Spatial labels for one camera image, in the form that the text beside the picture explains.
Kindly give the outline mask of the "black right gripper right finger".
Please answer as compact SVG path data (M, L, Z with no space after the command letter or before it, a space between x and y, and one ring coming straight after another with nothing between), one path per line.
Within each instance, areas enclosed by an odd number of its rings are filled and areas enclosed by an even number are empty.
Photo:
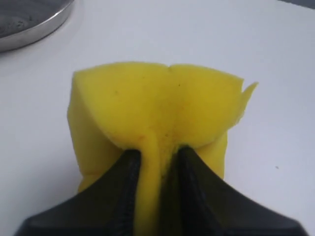
M161 196L161 236L307 235L298 221L227 184L190 147L174 155Z

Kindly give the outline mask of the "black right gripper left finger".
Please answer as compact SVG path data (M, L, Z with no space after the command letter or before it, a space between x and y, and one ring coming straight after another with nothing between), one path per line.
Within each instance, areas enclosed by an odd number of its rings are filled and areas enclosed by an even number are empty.
M26 219L17 236L132 236L141 153L126 150L96 182Z

